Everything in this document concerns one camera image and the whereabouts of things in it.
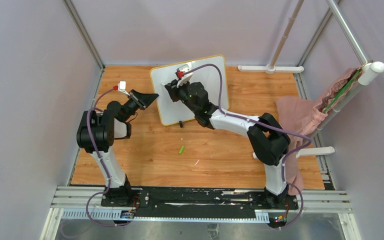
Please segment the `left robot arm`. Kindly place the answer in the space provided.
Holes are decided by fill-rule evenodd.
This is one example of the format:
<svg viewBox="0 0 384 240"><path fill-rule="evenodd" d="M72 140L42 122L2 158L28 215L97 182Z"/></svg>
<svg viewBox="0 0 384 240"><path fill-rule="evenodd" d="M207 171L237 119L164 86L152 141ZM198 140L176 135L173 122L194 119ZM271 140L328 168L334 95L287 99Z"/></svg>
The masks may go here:
<svg viewBox="0 0 384 240"><path fill-rule="evenodd" d="M124 104L115 100L109 102L103 111L95 106L84 111L76 133L77 145L95 159L104 176L103 206L126 207L138 198L119 165L113 145L115 140L131 137L129 119L138 110L147 109L159 94L141 93L133 89L127 97Z"/></svg>

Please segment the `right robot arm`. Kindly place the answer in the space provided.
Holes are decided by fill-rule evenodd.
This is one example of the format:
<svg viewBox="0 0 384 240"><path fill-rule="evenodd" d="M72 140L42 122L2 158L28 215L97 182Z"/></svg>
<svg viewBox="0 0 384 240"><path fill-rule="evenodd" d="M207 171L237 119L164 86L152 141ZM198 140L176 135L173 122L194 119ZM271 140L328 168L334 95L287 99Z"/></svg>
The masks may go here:
<svg viewBox="0 0 384 240"><path fill-rule="evenodd" d="M277 120L269 113L247 116L219 108L210 102L201 82L187 82L181 86L177 83L178 80L172 80L164 88L174 103L182 102L194 114L200 126L232 132L250 141L253 157L264 164L264 201L272 209L281 207L288 194L283 160L291 140Z"/></svg>

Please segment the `green marker cap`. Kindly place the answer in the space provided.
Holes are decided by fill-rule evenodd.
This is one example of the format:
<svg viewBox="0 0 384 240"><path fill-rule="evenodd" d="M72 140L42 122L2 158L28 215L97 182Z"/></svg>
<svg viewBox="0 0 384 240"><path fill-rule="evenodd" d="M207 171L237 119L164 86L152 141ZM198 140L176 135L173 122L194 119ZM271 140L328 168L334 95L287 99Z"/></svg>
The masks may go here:
<svg viewBox="0 0 384 240"><path fill-rule="evenodd" d="M184 152L184 150L185 150L185 146L182 145L182 146L180 147L178 153L181 155L181 154Z"/></svg>

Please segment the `yellow framed whiteboard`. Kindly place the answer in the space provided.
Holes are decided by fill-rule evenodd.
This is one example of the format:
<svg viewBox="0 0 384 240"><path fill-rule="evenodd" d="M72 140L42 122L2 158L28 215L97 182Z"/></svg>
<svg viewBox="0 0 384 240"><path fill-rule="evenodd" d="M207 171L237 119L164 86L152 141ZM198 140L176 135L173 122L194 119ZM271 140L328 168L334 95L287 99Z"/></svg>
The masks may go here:
<svg viewBox="0 0 384 240"><path fill-rule="evenodd" d="M188 87L191 102L172 102L161 83L178 80L177 68L187 63L191 63L189 73L193 73ZM161 124L164 126L194 120L194 111L203 113L209 104L225 110L230 108L226 61L221 54L154 67L150 70L150 78L154 92L159 94L156 104Z"/></svg>

